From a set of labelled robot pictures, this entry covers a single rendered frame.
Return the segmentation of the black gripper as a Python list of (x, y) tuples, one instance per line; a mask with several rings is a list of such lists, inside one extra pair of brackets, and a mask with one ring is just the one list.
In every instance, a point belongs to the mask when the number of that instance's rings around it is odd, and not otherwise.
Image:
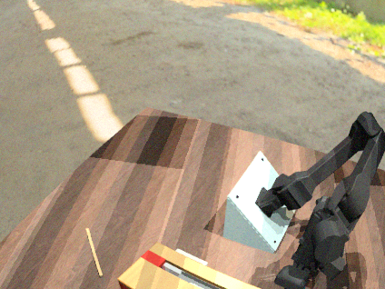
[(293, 266), (283, 266), (274, 283), (284, 289), (303, 289), (310, 279), (310, 269), (316, 263), (312, 241), (304, 232), (297, 251), (292, 255)]

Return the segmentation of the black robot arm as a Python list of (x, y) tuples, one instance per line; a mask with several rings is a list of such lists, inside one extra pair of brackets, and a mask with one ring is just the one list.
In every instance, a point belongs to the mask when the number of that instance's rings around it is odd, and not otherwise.
[(317, 272), (319, 268), (330, 280), (343, 270), (344, 245), (367, 207), (371, 180), (385, 152), (385, 133), (374, 115), (361, 113), (353, 122), (349, 136), (319, 162), (307, 171), (279, 175), (271, 189), (262, 187), (255, 201), (269, 218), (284, 205), (289, 211), (299, 209), (312, 199), (317, 185), (359, 151), (362, 154), (353, 172), (341, 180), (332, 197), (323, 195), (316, 200), (305, 229), (317, 259), (311, 270)]

